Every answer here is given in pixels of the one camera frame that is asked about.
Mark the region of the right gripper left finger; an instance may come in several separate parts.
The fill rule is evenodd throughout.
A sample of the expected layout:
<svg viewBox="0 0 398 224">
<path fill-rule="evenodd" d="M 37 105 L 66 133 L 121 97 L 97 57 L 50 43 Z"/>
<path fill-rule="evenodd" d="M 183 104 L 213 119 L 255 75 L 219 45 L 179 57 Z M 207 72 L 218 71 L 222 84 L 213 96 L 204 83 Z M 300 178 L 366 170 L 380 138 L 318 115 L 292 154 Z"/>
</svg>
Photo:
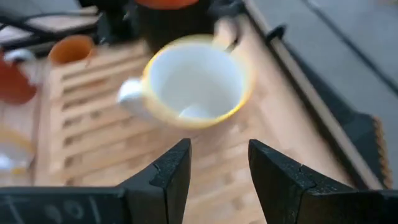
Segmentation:
<svg viewBox="0 0 398 224">
<path fill-rule="evenodd" d="M 191 140 L 185 138 L 112 187 L 3 187 L 1 223 L 181 223 L 191 157 Z"/>
</svg>

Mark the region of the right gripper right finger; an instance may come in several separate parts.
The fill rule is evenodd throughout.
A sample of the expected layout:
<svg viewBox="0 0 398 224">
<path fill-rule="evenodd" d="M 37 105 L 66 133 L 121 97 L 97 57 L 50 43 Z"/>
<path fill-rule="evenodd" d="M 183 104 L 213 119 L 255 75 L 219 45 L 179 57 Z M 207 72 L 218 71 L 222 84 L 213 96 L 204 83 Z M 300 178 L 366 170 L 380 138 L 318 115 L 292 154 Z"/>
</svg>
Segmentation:
<svg viewBox="0 0 398 224">
<path fill-rule="evenodd" d="M 266 222 L 397 224 L 397 191 L 356 190 L 252 139 L 249 167 Z"/>
</svg>

